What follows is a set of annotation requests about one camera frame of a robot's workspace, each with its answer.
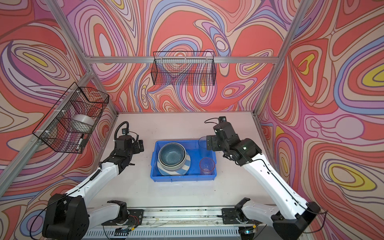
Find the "pink plastic cup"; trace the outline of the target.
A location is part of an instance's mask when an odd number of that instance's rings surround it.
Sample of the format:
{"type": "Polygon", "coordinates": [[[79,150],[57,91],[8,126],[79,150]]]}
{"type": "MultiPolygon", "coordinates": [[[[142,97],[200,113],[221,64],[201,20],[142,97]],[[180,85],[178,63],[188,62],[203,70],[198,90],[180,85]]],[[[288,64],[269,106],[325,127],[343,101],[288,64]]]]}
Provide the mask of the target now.
{"type": "Polygon", "coordinates": [[[203,158],[199,163],[201,175],[212,175],[216,168],[216,164],[211,158],[203,158]]]}

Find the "light green ceramic bowl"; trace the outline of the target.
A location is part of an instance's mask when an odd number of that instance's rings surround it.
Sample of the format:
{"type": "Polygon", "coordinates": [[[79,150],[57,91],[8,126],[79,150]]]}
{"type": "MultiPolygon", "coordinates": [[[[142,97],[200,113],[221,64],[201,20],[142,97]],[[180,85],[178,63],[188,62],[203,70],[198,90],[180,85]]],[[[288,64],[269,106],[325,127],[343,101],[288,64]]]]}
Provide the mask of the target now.
{"type": "Polygon", "coordinates": [[[185,151],[160,151],[159,162],[164,168],[176,168],[182,166],[185,162],[186,152],[185,151]]]}

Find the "blue ribbed plastic cup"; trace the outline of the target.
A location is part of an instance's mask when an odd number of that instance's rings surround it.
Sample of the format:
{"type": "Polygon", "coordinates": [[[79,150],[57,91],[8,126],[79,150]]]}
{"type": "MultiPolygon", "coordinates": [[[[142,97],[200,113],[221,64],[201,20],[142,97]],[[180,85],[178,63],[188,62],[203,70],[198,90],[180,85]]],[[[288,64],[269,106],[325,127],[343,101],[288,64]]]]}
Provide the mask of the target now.
{"type": "Polygon", "coordinates": [[[212,154],[210,151],[207,150],[207,137],[201,137],[198,140],[198,144],[201,158],[211,158],[212,154]]]}

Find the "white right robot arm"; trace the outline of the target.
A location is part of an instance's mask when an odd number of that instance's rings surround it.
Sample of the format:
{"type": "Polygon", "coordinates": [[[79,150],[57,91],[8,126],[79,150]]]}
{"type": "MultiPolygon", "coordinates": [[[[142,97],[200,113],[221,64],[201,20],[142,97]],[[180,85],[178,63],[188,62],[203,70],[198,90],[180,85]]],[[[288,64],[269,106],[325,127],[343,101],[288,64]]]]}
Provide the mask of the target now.
{"type": "Polygon", "coordinates": [[[223,152],[223,157],[248,171],[265,189],[275,206],[257,204],[243,198],[234,206],[235,219],[256,221],[274,228],[283,240],[297,240],[321,213],[315,202],[307,202],[296,193],[271,166],[261,148],[251,139],[241,140],[226,117],[218,117],[207,136],[207,149],[223,152]]]}

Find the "white tape roll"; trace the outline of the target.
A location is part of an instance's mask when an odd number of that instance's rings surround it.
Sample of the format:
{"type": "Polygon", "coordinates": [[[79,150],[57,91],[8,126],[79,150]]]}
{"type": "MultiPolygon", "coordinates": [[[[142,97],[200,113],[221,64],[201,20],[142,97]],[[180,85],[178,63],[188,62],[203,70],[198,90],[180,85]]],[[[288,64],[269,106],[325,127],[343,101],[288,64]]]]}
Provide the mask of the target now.
{"type": "Polygon", "coordinates": [[[92,131],[94,124],[95,121],[91,117],[77,114],[73,116],[70,127],[77,133],[88,134],[92,131]]]}

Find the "dark blue ceramic bowl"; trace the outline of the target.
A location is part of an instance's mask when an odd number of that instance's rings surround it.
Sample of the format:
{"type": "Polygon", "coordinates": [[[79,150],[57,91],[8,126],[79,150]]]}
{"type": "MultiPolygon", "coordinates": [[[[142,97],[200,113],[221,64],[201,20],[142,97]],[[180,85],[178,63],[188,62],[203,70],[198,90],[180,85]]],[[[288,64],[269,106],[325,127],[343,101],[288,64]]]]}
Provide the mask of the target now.
{"type": "Polygon", "coordinates": [[[186,158],[185,148],[176,142],[165,144],[159,151],[159,160],[166,167],[175,167],[186,158]]]}

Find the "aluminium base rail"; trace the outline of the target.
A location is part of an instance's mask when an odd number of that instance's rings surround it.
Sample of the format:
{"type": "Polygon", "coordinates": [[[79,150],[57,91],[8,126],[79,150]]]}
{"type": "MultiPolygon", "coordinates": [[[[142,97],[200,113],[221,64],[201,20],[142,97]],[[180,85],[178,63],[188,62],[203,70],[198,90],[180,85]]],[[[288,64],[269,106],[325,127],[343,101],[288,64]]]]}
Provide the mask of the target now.
{"type": "Polygon", "coordinates": [[[109,201],[98,208],[58,209],[52,219],[45,219],[43,235],[55,240],[81,240],[97,226],[111,226],[115,233],[129,236],[147,231],[149,236],[170,234],[224,234],[225,226],[242,227],[240,235],[258,231],[258,226],[271,226],[284,240],[296,240],[309,225],[305,209],[292,217],[277,206],[257,204],[244,198],[235,206],[127,208],[124,202],[109,201]]]}

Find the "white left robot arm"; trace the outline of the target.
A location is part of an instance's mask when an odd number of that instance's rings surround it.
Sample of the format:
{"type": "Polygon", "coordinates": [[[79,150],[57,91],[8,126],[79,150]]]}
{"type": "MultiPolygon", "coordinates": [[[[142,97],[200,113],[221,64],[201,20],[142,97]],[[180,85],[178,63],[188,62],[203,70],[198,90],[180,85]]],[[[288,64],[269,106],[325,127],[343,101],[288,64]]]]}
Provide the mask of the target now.
{"type": "Polygon", "coordinates": [[[100,162],[91,176],[66,193],[50,198],[43,223],[43,237],[81,240],[88,230],[106,222],[126,224],[130,214],[125,202],[111,200],[97,208],[88,207],[109,181],[132,165],[133,155],[144,151],[143,141],[130,135],[122,135],[114,143],[113,151],[100,162]]]}

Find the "blue plastic bin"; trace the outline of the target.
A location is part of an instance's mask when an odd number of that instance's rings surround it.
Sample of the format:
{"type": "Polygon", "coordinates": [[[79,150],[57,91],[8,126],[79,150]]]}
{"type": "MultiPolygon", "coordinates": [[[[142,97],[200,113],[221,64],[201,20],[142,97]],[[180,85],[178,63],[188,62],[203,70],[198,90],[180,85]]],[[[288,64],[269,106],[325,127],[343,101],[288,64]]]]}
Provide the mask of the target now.
{"type": "MultiPolygon", "coordinates": [[[[157,161],[159,160],[159,151],[167,143],[171,141],[157,141],[155,143],[154,152],[151,160],[151,173],[150,177],[154,182],[185,182],[185,181],[213,181],[217,176],[217,170],[214,170],[212,175],[201,175],[199,163],[202,159],[199,153],[198,140],[175,140],[174,142],[181,144],[187,154],[191,157],[191,166],[189,171],[183,176],[162,176],[157,167],[157,161]]],[[[211,159],[217,163],[216,153],[210,151],[212,154],[211,159]]]]}

